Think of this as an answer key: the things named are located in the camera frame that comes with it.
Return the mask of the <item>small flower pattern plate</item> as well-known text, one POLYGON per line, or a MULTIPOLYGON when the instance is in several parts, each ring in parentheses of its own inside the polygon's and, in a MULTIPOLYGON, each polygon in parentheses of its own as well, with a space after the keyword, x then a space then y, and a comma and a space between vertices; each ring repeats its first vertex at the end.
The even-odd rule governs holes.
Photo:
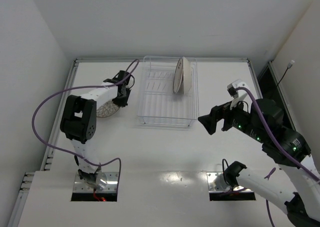
POLYGON ((96 110, 96 116, 98 118, 108 118, 119 111, 119 109, 120 107, 110 100, 96 110))

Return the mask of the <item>sunburst pattern plate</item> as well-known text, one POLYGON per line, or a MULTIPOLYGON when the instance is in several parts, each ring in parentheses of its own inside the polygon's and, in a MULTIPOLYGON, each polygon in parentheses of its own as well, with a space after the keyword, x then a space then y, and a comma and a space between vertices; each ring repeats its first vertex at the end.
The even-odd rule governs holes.
POLYGON ((182 83, 182 78, 183 78, 183 64, 184 64, 184 59, 181 57, 179 58, 175 72, 174 72, 174 78, 173 78, 173 93, 177 94, 182 83))

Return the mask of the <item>large flower pattern plate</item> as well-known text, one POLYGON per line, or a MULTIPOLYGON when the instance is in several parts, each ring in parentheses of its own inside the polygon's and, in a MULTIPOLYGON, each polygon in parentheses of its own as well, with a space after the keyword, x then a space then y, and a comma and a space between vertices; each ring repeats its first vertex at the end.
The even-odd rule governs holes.
POLYGON ((188 95, 192 87, 192 68, 190 61, 183 57, 183 94, 188 95))

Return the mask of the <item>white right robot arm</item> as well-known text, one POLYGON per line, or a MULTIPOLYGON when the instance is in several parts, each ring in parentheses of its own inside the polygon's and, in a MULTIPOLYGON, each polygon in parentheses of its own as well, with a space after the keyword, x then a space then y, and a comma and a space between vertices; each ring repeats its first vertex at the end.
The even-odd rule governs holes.
POLYGON ((263 177, 248 165, 234 161, 215 180, 217 191, 243 187, 258 194, 281 210, 295 227, 320 225, 320 175, 305 138, 283 125, 284 112, 273 100, 256 99, 250 111, 231 101, 214 106, 198 121, 210 135, 223 121, 224 132, 235 128, 259 142, 262 151, 286 174, 292 187, 263 177))

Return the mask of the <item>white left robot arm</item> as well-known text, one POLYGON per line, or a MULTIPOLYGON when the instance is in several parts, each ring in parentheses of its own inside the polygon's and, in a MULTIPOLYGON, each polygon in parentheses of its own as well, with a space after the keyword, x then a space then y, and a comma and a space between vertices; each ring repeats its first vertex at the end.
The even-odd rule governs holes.
POLYGON ((126 107, 134 84, 134 76, 121 70, 112 79, 105 79, 99 88, 82 95, 72 94, 66 99, 60 130, 74 147, 79 178, 92 188, 103 189, 107 184, 91 144, 97 118, 110 117, 126 107))

